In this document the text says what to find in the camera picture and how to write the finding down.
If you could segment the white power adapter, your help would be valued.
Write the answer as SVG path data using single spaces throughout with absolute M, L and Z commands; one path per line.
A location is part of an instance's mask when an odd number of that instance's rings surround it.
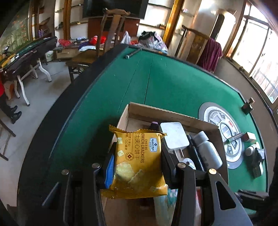
M 166 134 L 163 142 L 168 152 L 183 150 L 189 146 L 189 140 L 180 122 L 162 122 L 160 130 Z

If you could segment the grey red carton box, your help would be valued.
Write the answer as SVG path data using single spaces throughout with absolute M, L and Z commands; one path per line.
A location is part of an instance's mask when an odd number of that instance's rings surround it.
M 255 134 L 251 132 L 244 133 L 243 136 L 241 137 L 241 140 L 247 143 L 254 143 L 257 141 Z

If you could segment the teal red blister pack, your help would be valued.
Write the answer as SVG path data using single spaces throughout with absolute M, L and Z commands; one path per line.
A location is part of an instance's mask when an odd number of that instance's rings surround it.
M 202 212 L 202 195 L 201 187 L 197 187 L 196 191 L 196 213 L 195 224 L 201 225 Z M 178 189 L 171 190 L 168 188 L 167 195 L 154 197 L 156 222 L 158 225 L 171 225 L 173 220 L 174 209 L 177 201 Z

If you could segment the black wall television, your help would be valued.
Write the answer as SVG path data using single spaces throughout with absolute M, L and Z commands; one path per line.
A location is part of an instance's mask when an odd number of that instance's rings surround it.
M 88 0 L 83 2 L 83 18 L 102 17 L 104 10 L 122 9 L 129 17 L 144 19 L 148 0 Z

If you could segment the pile of clothes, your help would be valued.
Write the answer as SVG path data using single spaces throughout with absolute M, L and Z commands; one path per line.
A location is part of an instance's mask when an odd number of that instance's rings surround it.
M 143 31 L 143 33 L 138 38 L 138 46 L 142 46 L 148 49 L 154 49 L 165 54 L 168 53 L 168 48 L 163 42 L 160 35 L 152 31 Z

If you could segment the black marker pink cap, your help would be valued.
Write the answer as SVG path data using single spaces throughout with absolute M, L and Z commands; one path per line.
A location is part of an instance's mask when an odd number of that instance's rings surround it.
M 150 130 L 159 131 L 159 123 L 158 122 L 151 122 L 149 126 Z

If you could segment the yellow cracker packet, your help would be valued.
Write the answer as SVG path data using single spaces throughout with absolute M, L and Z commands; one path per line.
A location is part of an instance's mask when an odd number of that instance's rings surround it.
M 112 184 L 101 194 L 109 199 L 140 199 L 167 195 L 161 168 L 165 133 L 139 129 L 127 132 L 110 126 L 117 138 Z

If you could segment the white plastic bottle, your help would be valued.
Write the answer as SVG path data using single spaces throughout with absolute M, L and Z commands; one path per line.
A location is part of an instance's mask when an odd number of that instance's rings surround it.
M 219 169 L 223 162 L 213 143 L 209 141 L 204 131 L 197 133 L 193 137 L 194 143 L 197 145 L 198 153 L 205 165 L 206 169 Z

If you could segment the round mahjong table centre panel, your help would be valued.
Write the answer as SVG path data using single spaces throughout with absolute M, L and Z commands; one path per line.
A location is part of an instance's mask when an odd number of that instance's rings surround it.
M 247 142 L 244 142 L 242 138 L 230 143 L 226 142 L 227 139 L 241 133 L 236 121 L 224 108 L 213 102 L 205 102 L 200 106 L 198 118 L 219 127 L 227 166 L 229 169 L 238 168 L 244 159 L 244 145 Z

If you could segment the white printed small box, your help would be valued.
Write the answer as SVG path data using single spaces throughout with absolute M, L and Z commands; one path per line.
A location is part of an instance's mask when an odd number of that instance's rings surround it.
M 253 177 L 258 178 L 261 177 L 262 175 L 263 175 L 263 165 L 260 162 L 259 165 L 253 167 Z

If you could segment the black snack sachet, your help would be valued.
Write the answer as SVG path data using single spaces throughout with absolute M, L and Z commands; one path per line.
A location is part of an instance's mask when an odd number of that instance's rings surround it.
M 263 164 L 265 160 L 265 151 L 264 149 L 255 148 L 254 153 L 252 155 L 252 167 L 256 168 L 260 164 Z

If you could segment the dark jar wooden knob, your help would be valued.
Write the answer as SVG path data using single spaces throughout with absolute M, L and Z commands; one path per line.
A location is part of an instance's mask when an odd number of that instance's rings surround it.
M 249 98 L 241 107 L 243 113 L 248 115 L 253 110 L 253 104 L 255 103 L 253 98 Z

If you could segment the dark side table white legs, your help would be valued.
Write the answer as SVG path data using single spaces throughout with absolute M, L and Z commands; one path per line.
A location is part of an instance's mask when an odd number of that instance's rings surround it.
M 17 91 L 17 86 L 20 86 L 23 99 L 27 106 L 29 106 L 30 103 L 25 94 L 23 80 L 31 73 L 37 79 L 38 75 L 36 69 L 39 69 L 46 75 L 48 82 L 52 81 L 50 73 L 42 66 L 41 58 L 48 51 L 53 50 L 56 47 L 56 43 L 56 36 L 44 37 L 33 41 L 13 55 L 11 59 L 7 61 L 7 64 L 2 67 L 4 77 L 14 82 L 17 98 L 20 98 L 20 94 Z

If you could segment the low wooden cabinet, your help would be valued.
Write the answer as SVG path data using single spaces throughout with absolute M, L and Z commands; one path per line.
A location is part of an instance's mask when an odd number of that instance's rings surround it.
M 79 44 L 72 46 L 58 46 L 53 49 L 57 60 L 71 59 L 79 54 Z

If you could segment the maroon garment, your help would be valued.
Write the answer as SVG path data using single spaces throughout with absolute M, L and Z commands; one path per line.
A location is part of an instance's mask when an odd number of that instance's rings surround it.
M 199 67 L 214 73 L 218 60 L 222 57 L 222 47 L 220 43 L 210 38 L 197 62 Z

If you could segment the wooden chair with garment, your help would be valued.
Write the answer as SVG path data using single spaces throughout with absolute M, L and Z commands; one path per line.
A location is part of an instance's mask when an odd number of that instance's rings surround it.
M 209 37 L 195 29 L 187 28 L 182 25 L 184 30 L 181 40 L 179 41 L 177 50 L 175 52 L 175 57 L 182 58 L 182 55 L 185 54 L 185 60 L 197 64 L 199 61 L 202 52 L 204 51 Z

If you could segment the black shoes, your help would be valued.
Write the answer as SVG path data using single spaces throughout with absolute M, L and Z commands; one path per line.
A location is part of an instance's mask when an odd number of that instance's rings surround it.
M 3 112 L 7 115 L 7 117 L 10 118 L 11 123 L 15 124 L 15 122 L 21 117 L 22 112 L 18 111 L 16 112 L 16 110 L 18 109 L 18 106 L 14 106 L 14 107 L 10 107 L 10 106 L 6 106 L 3 109 Z

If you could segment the dark rod on table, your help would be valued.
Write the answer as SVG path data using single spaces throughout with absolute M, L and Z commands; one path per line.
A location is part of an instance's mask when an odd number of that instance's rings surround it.
M 132 56 L 134 56 L 135 54 L 139 53 L 142 50 L 142 48 L 138 48 L 135 51 L 131 52 L 130 54 L 127 54 L 125 56 L 125 59 L 130 59 Z

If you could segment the wooden chair left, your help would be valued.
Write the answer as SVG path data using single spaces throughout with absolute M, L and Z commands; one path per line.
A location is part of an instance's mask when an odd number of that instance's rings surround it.
M 80 75 L 82 70 L 87 69 L 99 57 L 103 56 L 108 50 L 112 49 L 118 44 L 121 28 L 125 22 L 126 17 L 129 15 L 130 12 L 127 12 L 123 9 L 104 9 L 104 15 L 100 23 L 100 32 L 97 35 L 96 48 L 82 51 L 78 55 L 74 56 L 70 61 L 66 62 L 71 82 L 74 81 L 75 74 Z M 112 18 L 112 22 L 109 27 L 106 40 L 103 46 L 101 46 L 101 37 L 104 31 L 105 23 L 109 17 Z

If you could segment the white standing air conditioner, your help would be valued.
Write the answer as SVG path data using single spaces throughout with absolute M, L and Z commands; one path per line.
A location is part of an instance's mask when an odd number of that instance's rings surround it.
M 232 13 L 224 9 L 216 11 L 216 19 L 210 37 L 220 44 L 222 51 L 228 42 L 235 23 L 236 18 Z

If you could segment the black pen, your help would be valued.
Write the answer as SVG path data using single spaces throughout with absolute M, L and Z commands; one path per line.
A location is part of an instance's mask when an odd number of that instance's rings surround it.
M 191 160 L 194 162 L 196 170 L 205 171 L 205 168 L 204 168 L 204 166 L 202 164 L 202 161 L 199 158 L 197 149 L 194 146 L 192 138 L 191 138 L 191 136 L 189 134 L 187 134 L 187 138 L 189 140 L 188 152 L 189 152 Z

